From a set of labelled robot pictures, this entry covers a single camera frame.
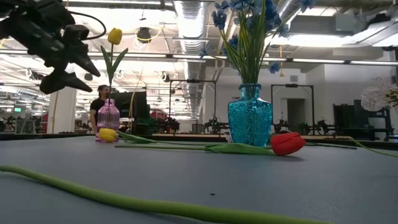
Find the desk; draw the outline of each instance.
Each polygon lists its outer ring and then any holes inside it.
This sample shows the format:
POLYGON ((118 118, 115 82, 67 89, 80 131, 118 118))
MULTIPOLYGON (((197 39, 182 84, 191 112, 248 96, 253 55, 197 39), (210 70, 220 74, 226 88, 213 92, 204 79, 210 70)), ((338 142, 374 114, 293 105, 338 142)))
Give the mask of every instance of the desk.
MULTIPOLYGON (((0 164, 145 199, 342 224, 398 220, 398 160, 364 149, 272 157, 113 146, 94 136, 3 141, 0 164)), ((0 189, 0 223, 203 223, 110 207, 13 174, 0 173, 0 189)))

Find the white column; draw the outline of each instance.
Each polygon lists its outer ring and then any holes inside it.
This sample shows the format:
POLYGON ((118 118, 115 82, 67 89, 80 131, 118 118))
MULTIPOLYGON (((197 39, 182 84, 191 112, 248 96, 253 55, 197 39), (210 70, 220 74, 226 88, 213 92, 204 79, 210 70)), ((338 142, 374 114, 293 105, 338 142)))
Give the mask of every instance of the white column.
POLYGON ((50 96, 48 134, 74 132, 76 110, 76 90, 65 87, 50 96))

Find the person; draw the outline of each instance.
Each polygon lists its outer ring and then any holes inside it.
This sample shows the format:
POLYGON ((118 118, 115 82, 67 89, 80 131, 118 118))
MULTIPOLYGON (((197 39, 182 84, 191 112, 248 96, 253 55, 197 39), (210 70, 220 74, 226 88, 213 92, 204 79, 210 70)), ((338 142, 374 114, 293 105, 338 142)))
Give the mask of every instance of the person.
POLYGON ((98 99, 94 100, 90 105, 90 121, 94 133, 97 133, 98 111, 105 105, 107 98, 109 98, 109 86, 100 85, 98 87, 98 99))

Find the computer monitor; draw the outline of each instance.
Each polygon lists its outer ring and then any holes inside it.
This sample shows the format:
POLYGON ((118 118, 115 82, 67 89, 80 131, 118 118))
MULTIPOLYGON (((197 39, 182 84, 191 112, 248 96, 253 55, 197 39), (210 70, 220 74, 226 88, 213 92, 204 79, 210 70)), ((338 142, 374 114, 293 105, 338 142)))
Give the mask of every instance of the computer monitor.
MULTIPOLYGON (((114 104, 120 112, 121 118, 129 118, 130 102, 133 92, 128 93, 112 93, 111 98, 114 99, 114 104)), ((147 92, 137 91, 134 94, 132 102, 132 117, 146 118, 149 113, 147 109, 147 92)))

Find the cable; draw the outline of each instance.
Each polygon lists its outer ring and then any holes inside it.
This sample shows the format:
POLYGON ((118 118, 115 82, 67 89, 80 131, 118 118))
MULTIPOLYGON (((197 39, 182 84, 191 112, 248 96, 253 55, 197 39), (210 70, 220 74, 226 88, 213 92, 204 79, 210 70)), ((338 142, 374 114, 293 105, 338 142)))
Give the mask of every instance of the cable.
MULTIPOLYGON (((282 46, 279 46, 279 51, 280 51, 280 57, 282 57, 282 46)), ((283 62, 280 63, 280 75, 279 75, 280 77, 285 76, 282 69, 283 69, 283 62)))
POLYGON ((102 33, 100 33, 100 34, 98 34, 98 35, 94 35, 94 36, 92 36, 92 37, 87 37, 87 38, 84 39, 84 40, 98 39, 98 38, 100 38, 100 37, 102 37, 102 36, 104 36, 104 35, 106 34, 106 26, 105 26, 105 24, 104 24, 101 20, 95 18, 94 16, 87 15, 87 14, 84 14, 84 13, 73 12, 73 11, 69 11, 69 12, 70 12, 70 14, 74 14, 74 15, 78 15, 78 16, 85 16, 85 17, 92 18, 92 19, 98 21, 98 22, 101 24, 101 26, 103 27, 104 31, 103 31, 102 33))

